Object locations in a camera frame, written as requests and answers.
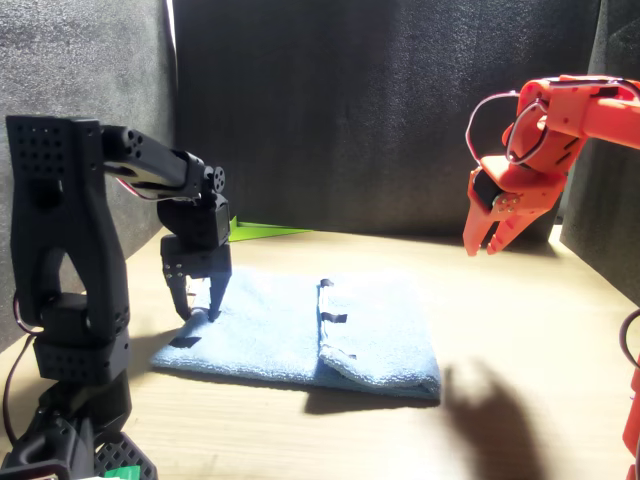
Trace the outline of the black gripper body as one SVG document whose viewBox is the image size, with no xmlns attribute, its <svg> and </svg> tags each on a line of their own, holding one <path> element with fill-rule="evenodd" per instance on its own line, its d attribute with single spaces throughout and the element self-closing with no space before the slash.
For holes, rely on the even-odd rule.
<svg viewBox="0 0 640 480">
<path fill-rule="evenodd" d="M 170 232 L 161 240 L 167 281 L 186 276 L 212 281 L 231 277 L 230 210 L 222 194 L 204 191 L 198 199 L 162 201 L 157 213 Z"/>
</svg>

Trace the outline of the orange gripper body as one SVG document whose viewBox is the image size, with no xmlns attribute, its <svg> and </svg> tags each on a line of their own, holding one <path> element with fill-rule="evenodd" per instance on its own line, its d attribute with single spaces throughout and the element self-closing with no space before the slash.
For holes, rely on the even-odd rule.
<svg viewBox="0 0 640 480">
<path fill-rule="evenodd" d="M 506 221 L 537 218 L 552 209 L 564 190 L 562 173 L 538 172 L 510 163 L 503 156 L 487 156 L 470 175 L 468 220 Z"/>
</svg>

